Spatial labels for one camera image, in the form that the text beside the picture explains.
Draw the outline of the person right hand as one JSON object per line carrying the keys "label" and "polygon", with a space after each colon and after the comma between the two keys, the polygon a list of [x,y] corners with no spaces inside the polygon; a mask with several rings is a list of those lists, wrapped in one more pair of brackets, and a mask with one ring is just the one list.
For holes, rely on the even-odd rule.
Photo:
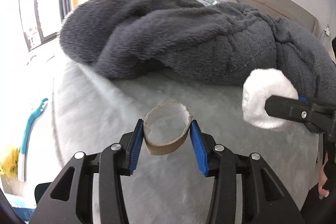
{"label": "person right hand", "polygon": [[325,164],[327,163],[327,161],[328,161],[328,155],[326,153],[323,165],[319,169],[318,192],[319,192],[319,198],[320,199],[327,198],[330,194],[330,192],[328,190],[323,188],[324,184],[327,182],[327,176],[324,172],[324,167],[325,167]]}

